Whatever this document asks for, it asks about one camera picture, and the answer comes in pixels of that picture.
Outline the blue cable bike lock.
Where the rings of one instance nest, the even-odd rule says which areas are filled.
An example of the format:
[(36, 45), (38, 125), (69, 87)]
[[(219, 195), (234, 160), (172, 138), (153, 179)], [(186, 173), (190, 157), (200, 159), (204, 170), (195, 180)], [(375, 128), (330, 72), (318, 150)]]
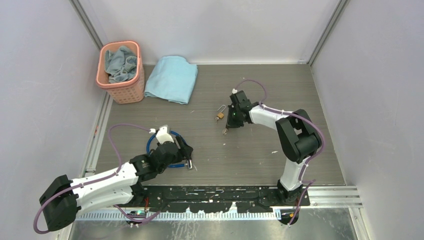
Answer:
[[(171, 135), (174, 135), (175, 137), (180, 137), (181, 140), (182, 140), (182, 142), (187, 145), (187, 142), (185, 141), (185, 139), (179, 133), (171, 130), (170, 131), (170, 134)], [(156, 137), (155, 135), (152, 135), (149, 138), (149, 140), (147, 141), (147, 144), (146, 144), (146, 151), (147, 151), (147, 153), (149, 153), (151, 151), (151, 143), (153, 142), (153, 140), (154, 140), (155, 137)], [(168, 167), (169, 168), (183, 168), (183, 167), (187, 167), (188, 170), (192, 170), (193, 167), (194, 167), (194, 164), (193, 164), (193, 160), (192, 159), (188, 159), (188, 160), (186, 160), (186, 163), (173, 163), (173, 164), (170, 164)]]

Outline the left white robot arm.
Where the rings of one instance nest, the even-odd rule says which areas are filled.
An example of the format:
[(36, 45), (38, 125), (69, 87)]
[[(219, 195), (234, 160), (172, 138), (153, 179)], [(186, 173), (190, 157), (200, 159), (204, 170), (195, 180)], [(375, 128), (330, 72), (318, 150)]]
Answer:
[(56, 177), (39, 198), (33, 228), (39, 234), (61, 230), (85, 213), (114, 205), (141, 206), (146, 200), (142, 182), (154, 179), (171, 165), (192, 159), (193, 148), (176, 135), (158, 143), (119, 167), (89, 177)]

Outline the small brass padlock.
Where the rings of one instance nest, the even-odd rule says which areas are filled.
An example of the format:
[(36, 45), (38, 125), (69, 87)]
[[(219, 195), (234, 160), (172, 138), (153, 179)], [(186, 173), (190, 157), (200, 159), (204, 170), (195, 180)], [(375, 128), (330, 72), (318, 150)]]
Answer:
[(217, 115), (214, 118), (214, 120), (216, 122), (218, 122), (219, 120), (224, 118), (224, 116), (225, 116), (224, 111), (225, 111), (226, 108), (227, 108), (227, 106), (223, 104), (217, 109)]

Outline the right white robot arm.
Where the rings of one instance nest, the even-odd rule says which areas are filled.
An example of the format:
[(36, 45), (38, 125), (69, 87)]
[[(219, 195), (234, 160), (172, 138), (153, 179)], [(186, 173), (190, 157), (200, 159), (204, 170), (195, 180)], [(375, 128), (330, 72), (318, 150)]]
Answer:
[(225, 128), (234, 129), (244, 124), (262, 125), (277, 132), (286, 163), (272, 197), (283, 205), (291, 205), (302, 192), (303, 177), (311, 158), (323, 146), (320, 131), (305, 110), (283, 111), (261, 102), (251, 102), (244, 91), (233, 89), (228, 105)]

